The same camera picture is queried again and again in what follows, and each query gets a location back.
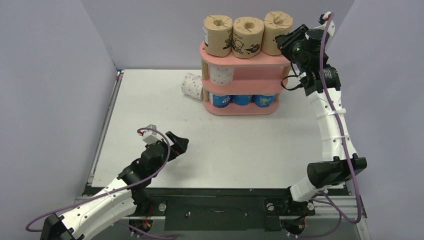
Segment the blue paper roll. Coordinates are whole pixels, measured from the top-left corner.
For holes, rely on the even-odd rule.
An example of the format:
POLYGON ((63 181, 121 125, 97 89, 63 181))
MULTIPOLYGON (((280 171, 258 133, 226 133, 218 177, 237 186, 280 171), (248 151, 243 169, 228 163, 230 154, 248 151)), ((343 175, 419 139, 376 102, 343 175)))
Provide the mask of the blue paper roll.
POLYGON ((209 102, 216 108, 225 108, 227 107, 231 101, 231 95, 216 95, 213 93, 209 93, 209 102))

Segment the brown roll black print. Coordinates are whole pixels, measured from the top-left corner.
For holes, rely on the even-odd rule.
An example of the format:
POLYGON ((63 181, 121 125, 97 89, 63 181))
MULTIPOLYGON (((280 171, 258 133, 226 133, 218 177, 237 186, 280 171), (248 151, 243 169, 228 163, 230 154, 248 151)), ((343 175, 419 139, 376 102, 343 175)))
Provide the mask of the brown roll black print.
POLYGON ((278 56, 281 52, 278 49, 275 37, 289 34, 292 30, 294 19, 283 11, 270 11, 263 22, 264 32, 261 50, 267 55, 278 56))

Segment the pink three-tier shelf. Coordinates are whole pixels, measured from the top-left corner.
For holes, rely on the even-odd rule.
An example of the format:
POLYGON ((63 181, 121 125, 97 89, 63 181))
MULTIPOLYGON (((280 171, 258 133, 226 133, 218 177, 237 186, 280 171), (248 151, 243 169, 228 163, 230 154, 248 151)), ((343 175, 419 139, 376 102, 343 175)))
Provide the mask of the pink three-tier shelf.
POLYGON ((290 61, 284 56, 271 56, 260 52, 252 58, 237 58, 232 53, 218 57, 206 53, 202 42, 199 47, 201 56, 201 76, 203 84, 203 105, 214 115, 268 115, 275 112, 279 106, 279 95, 284 90, 281 81, 291 69, 290 61), (234 69, 231 83, 220 86, 212 82, 210 70, 212 67, 234 69), (215 107, 210 99, 213 95, 274 95, 275 99, 268 107, 259 107, 251 102, 247 105, 237 105, 231 102, 226 107, 215 107))

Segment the brown roll with barcode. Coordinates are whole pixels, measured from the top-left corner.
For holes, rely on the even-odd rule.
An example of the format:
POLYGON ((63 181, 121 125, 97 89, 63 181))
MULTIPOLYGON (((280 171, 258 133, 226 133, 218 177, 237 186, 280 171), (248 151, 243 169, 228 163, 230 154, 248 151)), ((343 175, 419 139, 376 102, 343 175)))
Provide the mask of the brown roll with barcode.
POLYGON ((233 20, 226 15, 209 15, 203 20, 206 53, 226 57, 231 51, 233 20))

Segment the floral paper roll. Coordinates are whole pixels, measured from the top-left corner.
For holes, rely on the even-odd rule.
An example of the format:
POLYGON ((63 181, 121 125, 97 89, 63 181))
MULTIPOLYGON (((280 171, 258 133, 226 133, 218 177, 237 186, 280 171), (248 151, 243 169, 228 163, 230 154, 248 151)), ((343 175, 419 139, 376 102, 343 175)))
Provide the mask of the floral paper roll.
POLYGON ((181 91, 193 99, 202 101, 204 98, 202 77, 193 73, 187 73, 182 80, 181 91))

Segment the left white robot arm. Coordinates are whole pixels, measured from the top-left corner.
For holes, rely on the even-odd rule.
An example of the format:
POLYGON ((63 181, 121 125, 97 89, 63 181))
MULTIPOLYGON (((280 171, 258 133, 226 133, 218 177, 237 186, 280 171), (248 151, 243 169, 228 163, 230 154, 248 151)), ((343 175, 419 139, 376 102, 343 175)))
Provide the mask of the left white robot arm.
POLYGON ((138 133, 146 143, 140 157, 96 195, 62 214, 51 213, 44 220, 40 239, 90 240, 121 218, 149 210, 145 188, 167 162, 187 151, 189 139, 171 131, 162 134, 152 127, 143 127, 138 133))

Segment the brown roll cartoon print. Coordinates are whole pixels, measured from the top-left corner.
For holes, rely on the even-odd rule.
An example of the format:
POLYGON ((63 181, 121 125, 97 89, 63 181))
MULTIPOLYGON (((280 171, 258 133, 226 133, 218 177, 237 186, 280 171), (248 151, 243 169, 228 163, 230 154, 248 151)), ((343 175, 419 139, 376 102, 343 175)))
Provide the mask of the brown roll cartoon print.
POLYGON ((237 18, 232 29, 232 54, 240 59, 256 56, 261 50, 264 29, 264 21, 259 18, 237 18))

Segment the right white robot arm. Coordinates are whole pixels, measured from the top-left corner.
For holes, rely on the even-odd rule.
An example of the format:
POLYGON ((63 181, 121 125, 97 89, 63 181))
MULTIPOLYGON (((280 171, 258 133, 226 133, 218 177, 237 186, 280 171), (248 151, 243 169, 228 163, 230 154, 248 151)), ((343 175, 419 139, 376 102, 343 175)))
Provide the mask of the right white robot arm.
POLYGON ((347 130, 338 71, 327 63, 325 46, 330 35, 322 26, 308 28, 303 24, 275 37, 281 54, 298 66, 297 78, 314 109, 322 143, 322 161, 309 163, 306 177, 291 186, 290 195, 282 199, 282 207, 289 214, 331 186, 352 181, 357 191, 357 175, 367 167, 366 158, 358 156, 347 130))

